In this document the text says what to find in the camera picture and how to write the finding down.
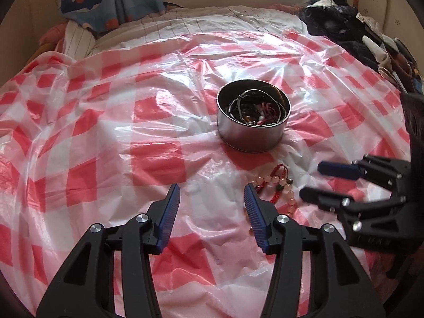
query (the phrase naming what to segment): bed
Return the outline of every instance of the bed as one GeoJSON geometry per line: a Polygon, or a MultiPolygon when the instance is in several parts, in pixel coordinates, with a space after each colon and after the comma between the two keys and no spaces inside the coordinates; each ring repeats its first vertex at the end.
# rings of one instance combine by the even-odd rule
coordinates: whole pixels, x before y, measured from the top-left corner
{"type": "MultiPolygon", "coordinates": [[[[274,8],[176,9],[98,40],[69,23],[65,54],[46,52],[5,84],[0,269],[31,312],[92,223],[124,224],[172,183],[182,190],[179,213],[168,248],[151,258],[164,317],[260,315],[273,258],[249,233],[242,190],[276,164],[288,166],[296,199],[305,185],[364,200],[388,195],[324,178],[317,164],[364,153],[408,159],[398,91],[274,8]],[[292,103],[285,136],[267,153],[236,151],[216,130],[219,88],[249,78],[279,87],[292,103]]],[[[335,215],[298,205],[299,223],[332,223],[343,234],[335,215]]],[[[276,206],[285,211],[287,199],[276,206]]],[[[354,251],[384,300],[391,259],[354,251]]],[[[309,274],[305,254],[299,315],[309,274]]],[[[114,290],[123,315],[119,257],[114,290]]]]}

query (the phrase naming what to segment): pile of clothes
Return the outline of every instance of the pile of clothes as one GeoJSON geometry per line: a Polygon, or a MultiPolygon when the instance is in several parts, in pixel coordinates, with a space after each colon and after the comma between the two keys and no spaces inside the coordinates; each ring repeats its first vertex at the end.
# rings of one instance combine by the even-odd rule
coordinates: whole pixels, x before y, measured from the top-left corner
{"type": "Polygon", "coordinates": [[[362,16],[347,0],[320,0],[300,12],[309,34],[326,36],[400,91],[422,93],[423,79],[406,46],[381,33],[378,23],[362,16]]]}

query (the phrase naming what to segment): jewelry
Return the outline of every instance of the jewelry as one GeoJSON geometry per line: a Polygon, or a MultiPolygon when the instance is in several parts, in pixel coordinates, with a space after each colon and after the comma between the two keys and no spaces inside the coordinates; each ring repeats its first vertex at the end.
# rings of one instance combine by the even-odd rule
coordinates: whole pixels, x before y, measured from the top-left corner
{"type": "Polygon", "coordinates": [[[256,192],[259,194],[263,188],[267,184],[273,184],[275,185],[275,194],[270,199],[270,202],[275,204],[278,199],[280,198],[282,193],[285,193],[288,198],[288,208],[287,212],[284,212],[287,214],[287,216],[292,217],[292,215],[297,210],[297,201],[294,199],[294,191],[293,191],[293,179],[289,178],[289,169],[284,164],[279,164],[274,167],[272,172],[265,176],[265,177],[258,177],[254,181],[252,181],[253,186],[256,189],[256,192]]]}
{"type": "Polygon", "coordinates": [[[288,114],[281,103],[261,88],[249,89],[241,93],[230,102],[227,113],[238,122],[256,127],[278,124],[288,114]]]}

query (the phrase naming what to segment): bedding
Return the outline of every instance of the bedding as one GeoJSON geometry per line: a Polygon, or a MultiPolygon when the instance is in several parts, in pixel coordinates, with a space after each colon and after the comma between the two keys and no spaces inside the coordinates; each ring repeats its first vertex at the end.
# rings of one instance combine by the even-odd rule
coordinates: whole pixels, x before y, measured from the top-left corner
{"type": "MultiPolygon", "coordinates": [[[[328,39],[302,34],[296,17],[242,10],[129,24],[81,60],[42,54],[3,87],[0,269],[31,312],[92,223],[124,224],[174,182],[182,198],[170,243],[151,257],[164,317],[260,316],[273,258],[249,233],[242,192],[277,163],[289,167],[296,198],[304,185],[387,196],[361,180],[324,178],[317,164],[364,153],[408,159],[398,91],[328,39]],[[219,88],[249,78],[281,88],[292,104],[283,140],[267,153],[231,149],[216,129],[219,88]]],[[[332,223],[343,235],[335,215],[298,205],[299,223],[332,223]]],[[[284,211],[287,199],[276,206],[284,211]]],[[[379,255],[354,251],[366,271],[382,268],[379,255]]],[[[303,262],[299,314],[308,305],[307,255],[303,262]]],[[[115,274],[123,315],[118,256],[115,274]]]]}
{"type": "Polygon", "coordinates": [[[196,33],[261,31],[279,34],[288,29],[307,33],[306,25],[296,15],[279,9],[298,11],[296,7],[282,5],[270,9],[245,6],[175,8],[164,15],[153,14],[121,25],[96,41],[90,31],[77,23],[69,23],[64,53],[81,59],[105,50],[132,48],[158,39],[196,33]]]}

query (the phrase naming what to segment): red cord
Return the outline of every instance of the red cord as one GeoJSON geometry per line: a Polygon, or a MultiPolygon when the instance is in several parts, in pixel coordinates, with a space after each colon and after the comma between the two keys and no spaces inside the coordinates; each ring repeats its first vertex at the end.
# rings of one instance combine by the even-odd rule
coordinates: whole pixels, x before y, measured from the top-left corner
{"type": "MultiPolygon", "coordinates": [[[[282,167],[284,168],[283,178],[284,177],[288,178],[289,169],[287,168],[287,166],[285,164],[279,164],[279,165],[275,166],[274,169],[272,170],[271,174],[270,174],[271,178],[274,177],[276,175],[277,171],[282,167]]],[[[267,185],[267,184],[268,184],[267,182],[263,181],[263,183],[261,185],[258,185],[256,187],[256,192],[260,193],[262,191],[262,189],[265,187],[265,185],[267,185]]],[[[272,197],[272,199],[270,200],[270,202],[275,204],[278,201],[278,199],[280,198],[280,196],[281,196],[281,191],[275,191],[275,194],[272,197]]]]}

